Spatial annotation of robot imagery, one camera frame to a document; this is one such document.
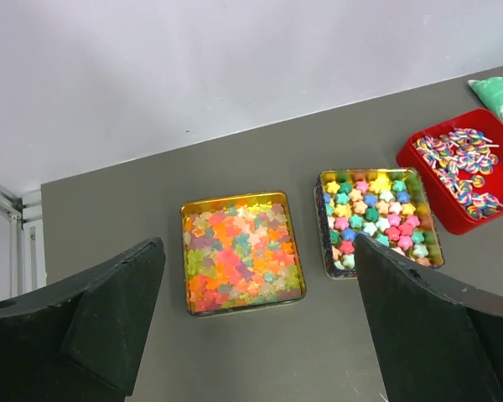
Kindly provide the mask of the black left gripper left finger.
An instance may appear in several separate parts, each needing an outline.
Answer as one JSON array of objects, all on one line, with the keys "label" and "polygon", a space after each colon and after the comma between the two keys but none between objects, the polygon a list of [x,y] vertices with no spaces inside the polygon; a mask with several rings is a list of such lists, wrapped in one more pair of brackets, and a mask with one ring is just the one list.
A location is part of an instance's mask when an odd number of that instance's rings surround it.
[{"label": "black left gripper left finger", "polygon": [[132,395],[164,264],[163,241],[155,237],[0,301],[0,401]]}]

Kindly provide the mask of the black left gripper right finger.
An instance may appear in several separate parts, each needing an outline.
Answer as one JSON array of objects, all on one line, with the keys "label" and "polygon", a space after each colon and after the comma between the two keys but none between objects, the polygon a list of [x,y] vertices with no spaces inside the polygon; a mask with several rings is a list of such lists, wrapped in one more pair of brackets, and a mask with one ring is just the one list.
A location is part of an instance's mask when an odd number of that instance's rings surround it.
[{"label": "black left gripper right finger", "polygon": [[355,238],[366,318],[391,401],[503,401],[503,296]]}]

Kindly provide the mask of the speckled tin pastel star candies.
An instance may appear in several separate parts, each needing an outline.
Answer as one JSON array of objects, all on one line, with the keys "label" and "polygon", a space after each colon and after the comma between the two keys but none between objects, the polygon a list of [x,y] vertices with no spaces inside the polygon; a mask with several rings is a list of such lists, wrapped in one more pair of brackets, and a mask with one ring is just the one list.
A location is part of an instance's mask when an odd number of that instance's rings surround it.
[{"label": "speckled tin pastel star candies", "polygon": [[314,185],[314,200],[329,278],[356,277],[358,234],[421,265],[444,265],[428,197],[415,169],[326,170]]}]

